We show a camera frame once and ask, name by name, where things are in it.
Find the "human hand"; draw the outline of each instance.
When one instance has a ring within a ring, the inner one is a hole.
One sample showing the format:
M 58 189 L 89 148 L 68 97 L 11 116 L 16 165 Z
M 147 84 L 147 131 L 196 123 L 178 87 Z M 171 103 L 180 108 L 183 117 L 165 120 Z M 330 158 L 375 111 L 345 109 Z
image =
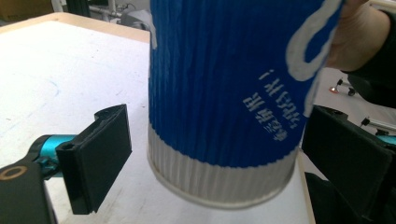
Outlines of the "human hand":
M 347 0 L 326 65 L 344 71 L 361 68 L 380 50 L 389 27 L 388 16 L 370 7 L 368 0 Z

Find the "blue and white cup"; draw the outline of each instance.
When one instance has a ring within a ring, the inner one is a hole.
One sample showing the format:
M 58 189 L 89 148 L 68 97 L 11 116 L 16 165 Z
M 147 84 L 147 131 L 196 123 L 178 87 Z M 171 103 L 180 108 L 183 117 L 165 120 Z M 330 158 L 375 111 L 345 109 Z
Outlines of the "blue and white cup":
M 287 186 L 342 0 L 151 0 L 148 160 L 219 208 Z

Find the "paper cup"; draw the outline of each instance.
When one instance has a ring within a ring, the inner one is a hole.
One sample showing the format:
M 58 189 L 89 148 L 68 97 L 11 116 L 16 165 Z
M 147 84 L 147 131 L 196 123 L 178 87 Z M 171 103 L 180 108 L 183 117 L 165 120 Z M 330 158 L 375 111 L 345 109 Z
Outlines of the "paper cup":
M 151 0 L 148 160 L 193 202 L 288 184 L 341 0 Z

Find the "black sleeve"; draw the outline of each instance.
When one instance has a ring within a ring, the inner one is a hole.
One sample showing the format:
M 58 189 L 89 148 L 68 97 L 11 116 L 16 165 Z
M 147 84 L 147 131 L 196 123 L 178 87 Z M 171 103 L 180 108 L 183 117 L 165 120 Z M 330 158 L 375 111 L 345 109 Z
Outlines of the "black sleeve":
M 384 12 L 390 18 L 390 31 L 383 47 L 362 68 L 344 73 L 365 100 L 396 108 L 396 15 Z

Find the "white table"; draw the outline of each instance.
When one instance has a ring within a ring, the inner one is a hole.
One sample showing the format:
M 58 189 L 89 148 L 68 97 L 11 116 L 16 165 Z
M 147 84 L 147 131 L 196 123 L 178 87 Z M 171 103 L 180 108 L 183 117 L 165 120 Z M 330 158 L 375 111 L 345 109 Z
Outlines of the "white table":
M 96 111 L 127 104 L 133 153 L 97 214 L 74 216 L 64 181 L 47 182 L 60 223 L 315 223 L 299 162 L 277 197 L 238 211 L 186 202 L 155 179 L 146 156 L 148 42 L 147 33 L 65 13 L 1 28 L 0 167 L 43 134 L 79 133 Z

